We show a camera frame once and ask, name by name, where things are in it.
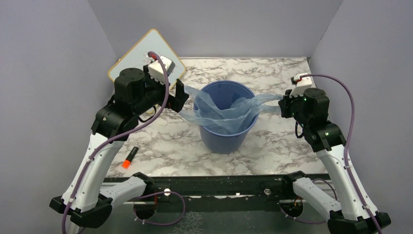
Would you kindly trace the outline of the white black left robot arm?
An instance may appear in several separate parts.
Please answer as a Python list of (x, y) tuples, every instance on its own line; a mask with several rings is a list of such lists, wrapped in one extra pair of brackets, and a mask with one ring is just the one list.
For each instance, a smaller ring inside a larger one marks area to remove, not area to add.
[(112, 187), (101, 186), (114, 157), (133, 131), (148, 126), (165, 108), (182, 110), (189, 95), (180, 80), (175, 88), (171, 95), (168, 86), (151, 77), (147, 67), (122, 70), (114, 81), (111, 99), (96, 113), (88, 149), (71, 185), (51, 200), (50, 207), (81, 230), (96, 229), (119, 205), (135, 197), (151, 198), (153, 179), (141, 172)]

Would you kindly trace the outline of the light blue trash bag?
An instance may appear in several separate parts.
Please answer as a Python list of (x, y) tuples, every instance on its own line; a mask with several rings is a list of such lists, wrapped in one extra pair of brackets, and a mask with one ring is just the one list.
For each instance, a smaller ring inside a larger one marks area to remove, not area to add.
[(246, 130), (253, 119), (260, 113), (279, 115), (279, 106), (267, 105), (267, 102), (281, 100), (282, 96), (260, 94), (253, 98), (239, 97), (229, 106), (221, 110), (213, 101), (212, 96), (193, 87), (184, 88), (194, 100), (193, 110), (181, 110), (180, 116), (190, 123), (224, 135), (232, 135)]

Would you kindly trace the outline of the blue plastic trash bin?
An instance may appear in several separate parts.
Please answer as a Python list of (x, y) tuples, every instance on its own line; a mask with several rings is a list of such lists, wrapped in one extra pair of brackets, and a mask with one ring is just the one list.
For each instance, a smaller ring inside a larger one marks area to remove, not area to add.
[[(215, 81), (201, 89), (210, 95), (213, 103), (219, 110), (226, 110), (240, 98), (252, 99), (255, 94), (245, 85), (228, 80)], [(243, 143), (249, 130), (254, 126), (258, 115), (249, 117), (247, 123), (237, 132), (230, 134), (224, 128), (208, 128), (200, 126), (203, 143), (213, 152), (230, 154), (236, 151)]]

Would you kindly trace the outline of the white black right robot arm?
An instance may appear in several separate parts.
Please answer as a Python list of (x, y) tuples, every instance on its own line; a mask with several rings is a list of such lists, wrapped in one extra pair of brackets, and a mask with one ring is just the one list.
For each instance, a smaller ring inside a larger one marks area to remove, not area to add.
[(332, 234), (375, 234), (390, 225), (391, 219), (379, 212), (367, 195), (345, 153), (346, 140), (341, 129), (328, 120), (329, 98), (322, 89), (307, 88), (295, 95), (286, 90), (278, 102), (281, 116), (293, 118), (302, 134), (325, 166), (338, 200), (318, 188), (302, 171), (282, 178), (281, 192), (286, 198), (301, 197), (318, 211)]

